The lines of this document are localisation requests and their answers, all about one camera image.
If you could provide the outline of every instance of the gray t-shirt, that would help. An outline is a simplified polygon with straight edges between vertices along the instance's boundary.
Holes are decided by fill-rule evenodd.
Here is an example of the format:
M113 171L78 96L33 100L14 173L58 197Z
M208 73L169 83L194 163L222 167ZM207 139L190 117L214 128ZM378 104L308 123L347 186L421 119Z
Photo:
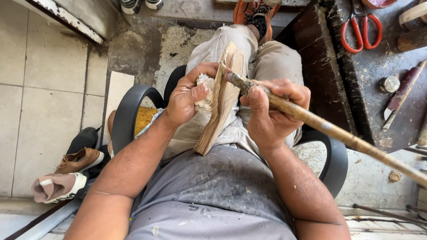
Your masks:
M160 163L126 240L296 240L292 223L268 167L215 146L205 157L190 150Z

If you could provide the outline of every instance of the scissors handle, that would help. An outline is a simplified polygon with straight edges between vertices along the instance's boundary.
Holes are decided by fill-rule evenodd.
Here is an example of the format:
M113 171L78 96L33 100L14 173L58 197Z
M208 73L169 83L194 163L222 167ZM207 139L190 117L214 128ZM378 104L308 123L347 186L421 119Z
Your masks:
M359 45L359 48L358 49L352 48L347 43L347 41L345 39L345 29L347 28L348 21L346 21L341 27L341 43L347 51L349 51L351 53L358 53L358 52L362 51L362 49L363 49L363 39L362 39L362 34L360 33L359 24L357 24L356 17L351 18L351 24L353 25L353 30L354 30L354 33L356 34L357 44Z
M371 45L368 39L368 18L372 19L372 21L374 21L375 25L377 26L378 36L374 45ZM373 14L369 14L368 16L365 16L363 18L363 42L365 44L365 48L368 50L376 48L380 44L382 38L383 38L383 25L381 24L380 20Z

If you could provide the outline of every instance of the man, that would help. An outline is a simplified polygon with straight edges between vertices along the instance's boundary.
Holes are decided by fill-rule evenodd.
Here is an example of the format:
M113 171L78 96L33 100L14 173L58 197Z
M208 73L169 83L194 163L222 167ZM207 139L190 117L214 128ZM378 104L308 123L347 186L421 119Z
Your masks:
M245 53L244 75L308 109L299 55L269 41L279 5L238 1L236 25L193 51L166 110L107 164L64 239L350 239L333 197L290 150L303 123L269 109L259 87L240 97L205 157L192 150L210 116L195 111L209 92L196 79L215 77L230 41Z

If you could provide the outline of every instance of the khaki trousers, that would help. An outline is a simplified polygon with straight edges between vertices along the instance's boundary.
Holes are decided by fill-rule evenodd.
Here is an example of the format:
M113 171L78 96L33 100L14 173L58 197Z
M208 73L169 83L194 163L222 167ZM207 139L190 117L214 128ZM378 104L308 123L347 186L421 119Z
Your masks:
M304 85L300 55L277 41L269 41L258 47L255 36L244 25L220 27L209 41L197 46L188 60L186 73L201 62L219 62L223 50L230 41L245 54L244 76L256 80L287 78L293 83ZM226 145L244 149L264 161L257 145L248 135L247 125L251 114L249 107L239 105L236 100L214 146ZM201 111L188 123L181 125L172 137L162 159L169 159L193 149L210 117L209 112ZM291 148L300 138L301 128L289 135L285 143Z

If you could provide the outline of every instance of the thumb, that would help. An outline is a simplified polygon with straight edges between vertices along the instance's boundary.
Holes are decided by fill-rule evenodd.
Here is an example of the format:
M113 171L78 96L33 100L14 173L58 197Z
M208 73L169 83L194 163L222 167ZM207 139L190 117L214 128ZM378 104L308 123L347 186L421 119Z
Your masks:
M252 109L252 118L256 121L269 120L269 101L267 94L258 86L252 86L248 94L249 105Z
M209 86L206 82L197 85L190 89L185 95L185 101L187 104L194 104L197 101L201 101L208 96Z

